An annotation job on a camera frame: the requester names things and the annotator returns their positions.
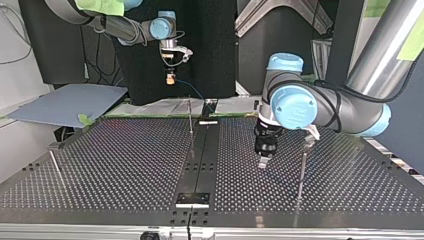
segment vertical metal pin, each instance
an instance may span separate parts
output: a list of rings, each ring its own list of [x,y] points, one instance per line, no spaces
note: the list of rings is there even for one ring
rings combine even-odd
[[[59,168],[59,165],[57,164],[56,157],[54,156],[53,150],[49,150],[49,153],[50,153],[50,156],[52,157],[56,171],[58,171],[60,173],[60,168]]]
[[[302,191],[303,191],[303,182],[305,180],[305,170],[306,170],[306,158],[308,154],[306,152],[302,155],[302,167],[300,169],[300,181],[299,181],[299,192],[297,194],[297,200],[302,200]]]
[[[191,120],[191,101],[190,98],[188,99],[188,119],[190,121],[190,133],[193,134],[193,122]]]

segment metal table surface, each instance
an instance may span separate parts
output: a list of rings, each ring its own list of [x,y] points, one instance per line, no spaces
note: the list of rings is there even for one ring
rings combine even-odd
[[[188,119],[104,119],[56,153],[60,172],[46,155],[0,185],[0,232],[11,223],[424,230],[424,186],[366,141],[329,130],[298,203],[304,133],[285,132],[258,169],[255,123],[221,118],[192,136]],[[177,209],[179,193],[210,193],[210,206]]]

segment silver pole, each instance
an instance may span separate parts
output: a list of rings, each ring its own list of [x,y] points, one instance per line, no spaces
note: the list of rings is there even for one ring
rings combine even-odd
[[[364,95],[387,98],[412,62],[397,56],[424,9],[422,0],[392,0],[353,67],[346,86]]]
[[[303,182],[305,182],[305,171],[306,171],[306,158],[308,154],[306,152],[302,155],[302,167],[300,169],[300,181],[299,181],[299,190],[297,193],[297,200],[302,200],[302,192],[303,192]]]

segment black curtain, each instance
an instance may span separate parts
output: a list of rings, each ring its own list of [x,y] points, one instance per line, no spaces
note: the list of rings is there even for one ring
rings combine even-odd
[[[145,0],[126,16],[142,22],[156,18],[160,10],[176,12],[177,28],[186,33],[179,43],[194,52],[189,63],[178,68],[177,78],[192,83],[204,98],[234,96],[236,0]],[[166,97],[198,97],[185,84],[166,85],[158,41],[149,42],[147,47],[125,47],[115,40],[114,46],[133,104]]]

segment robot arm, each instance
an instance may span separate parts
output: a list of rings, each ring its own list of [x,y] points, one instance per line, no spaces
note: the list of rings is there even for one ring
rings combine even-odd
[[[79,10],[75,0],[45,1],[49,8],[65,21],[91,26],[96,32],[104,32],[118,38],[122,45],[147,46],[149,41],[160,40],[160,54],[165,64],[169,85],[175,83],[176,67],[186,63],[193,55],[190,49],[177,44],[177,39],[182,37],[184,32],[177,31],[176,15],[173,11],[159,11],[158,18],[139,23],[126,17]]]
[[[424,1],[392,0],[344,88],[299,81],[303,60],[292,54],[273,55],[255,129],[256,152],[268,158],[275,154],[278,127],[317,125],[358,136],[381,134],[391,117],[386,102],[394,98],[389,96],[398,91],[413,64],[398,59],[399,52],[423,9]]]

